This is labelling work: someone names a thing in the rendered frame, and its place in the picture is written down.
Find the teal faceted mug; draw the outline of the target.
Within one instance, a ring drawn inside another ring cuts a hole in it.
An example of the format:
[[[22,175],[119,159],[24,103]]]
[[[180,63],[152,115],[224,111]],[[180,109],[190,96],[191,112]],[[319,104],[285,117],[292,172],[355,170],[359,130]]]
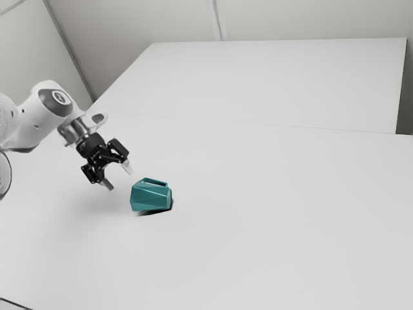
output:
[[[131,187],[130,206],[134,212],[169,211],[172,204],[172,189],[166,182],[143,178]]]

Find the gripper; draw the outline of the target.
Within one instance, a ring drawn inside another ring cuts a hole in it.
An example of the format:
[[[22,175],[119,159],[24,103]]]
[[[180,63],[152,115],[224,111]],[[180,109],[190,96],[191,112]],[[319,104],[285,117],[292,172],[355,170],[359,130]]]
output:
[[[127,174],[133,173],[128,159],[130,152],[116,138],[106,144],[100,134],[93,133],[77,145],[76,151],[87,160],[87,164],[84,164],[81,170],[88,181],[91,184],[99,184],[109,191],[114,189],[105,176],[105,167],[109,163],[118,163]]]

